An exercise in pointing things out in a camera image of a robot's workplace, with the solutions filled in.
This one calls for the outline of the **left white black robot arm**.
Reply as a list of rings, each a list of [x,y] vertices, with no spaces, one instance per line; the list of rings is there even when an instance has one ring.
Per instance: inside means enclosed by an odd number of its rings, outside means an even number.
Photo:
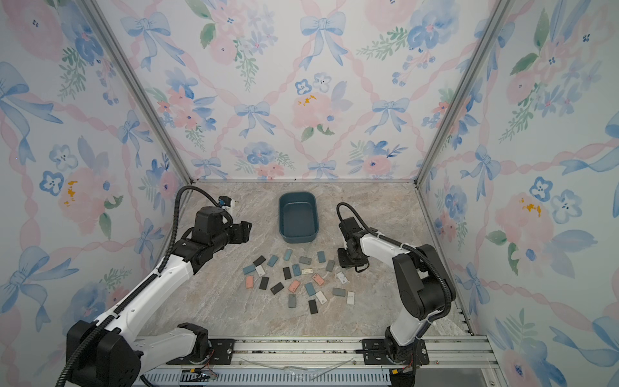
[[[193,227],[180,234],[181,201],[195,191],[210,202],[201,208]],[[229,245],[250,239],[251,223],[235,222],[235,202],[213,198],[196,185],[177,192],[169,246],[161,262],[127,296],[92,322],[80,320],[68,331],[66,363],[56,385],[131,386],[145,382],[147,372],[176,359],[206,367],[216,353],[209,332],[193,323],[182,323],[158,336],[140,336],[143,326],[165,301],[188,282],[214,255]]]

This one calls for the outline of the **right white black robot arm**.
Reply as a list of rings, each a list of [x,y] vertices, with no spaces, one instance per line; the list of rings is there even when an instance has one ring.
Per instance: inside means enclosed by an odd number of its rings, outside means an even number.
[[[375,258],[393,269],[401,299],[398,318],[385,331],[385,351],[394,364],[414,364],[415,353],[434,322],[451,313],[455,287],[436,249],[413,246],[369,227],[349,203],[336,205],[345,246],[338,250],[339,266],[361,273]]]

